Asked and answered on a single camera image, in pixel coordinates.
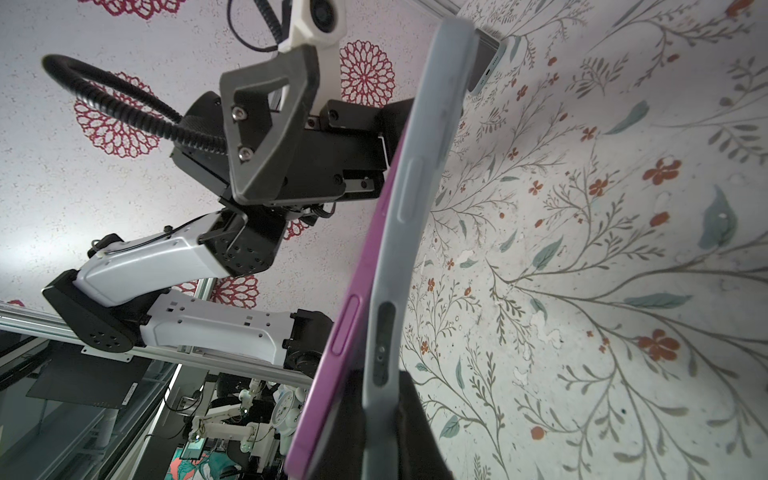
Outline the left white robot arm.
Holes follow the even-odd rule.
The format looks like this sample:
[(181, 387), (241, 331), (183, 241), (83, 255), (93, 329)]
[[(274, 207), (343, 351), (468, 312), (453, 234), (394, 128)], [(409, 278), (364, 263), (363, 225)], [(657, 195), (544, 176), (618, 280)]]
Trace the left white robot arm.
[(258, 312), (258, 274), (293, 223), (314, 225), (341, 202), (376, 199), (394, 169), (411, 100), (322, 106), (315, 48), (225, 73), (218, 92), (179, 113), (83, 61), (48, 55), (60, 86), (97, 112), (173, 142), (174, 164), (212, 192), (218, 211), (128, 241), (94, 241), (86, 263), (43, 296), (88, 347), (199, 347), (313, 377), (333, 326), (318, 311)]

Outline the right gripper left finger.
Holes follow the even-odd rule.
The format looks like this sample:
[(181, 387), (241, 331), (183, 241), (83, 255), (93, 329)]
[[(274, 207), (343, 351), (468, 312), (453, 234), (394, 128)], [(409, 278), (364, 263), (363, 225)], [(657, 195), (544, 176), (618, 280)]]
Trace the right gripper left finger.
[(362, 406), (363, 372), (352, 371), (341, 385), (307, 479), (358, 480), (365, 448), (365, 413)]

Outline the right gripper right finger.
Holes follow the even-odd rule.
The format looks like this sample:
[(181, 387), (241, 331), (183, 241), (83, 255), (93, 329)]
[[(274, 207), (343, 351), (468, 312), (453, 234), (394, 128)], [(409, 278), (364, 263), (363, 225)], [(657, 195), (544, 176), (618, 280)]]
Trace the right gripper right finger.
[(412, 376), (399, 372), (399, 403), (396, 416), (399, 478), (403, 480), (451, 480)]

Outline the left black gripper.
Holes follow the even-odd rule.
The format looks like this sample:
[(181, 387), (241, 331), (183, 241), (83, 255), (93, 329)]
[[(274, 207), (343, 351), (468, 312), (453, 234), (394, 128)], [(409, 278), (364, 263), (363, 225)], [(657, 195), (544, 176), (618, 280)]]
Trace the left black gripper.
[(228, 157), (174, 146), (173, 163), (235, 205), (308, 207), (378, 198), (414, 99), (384, 107), (329, 100), (319, 116), (308, 117), (319, 80), (311, 45), (223, 73), (221, 101), (207, 92), (183, 120), (196, 130), (225, 132)]

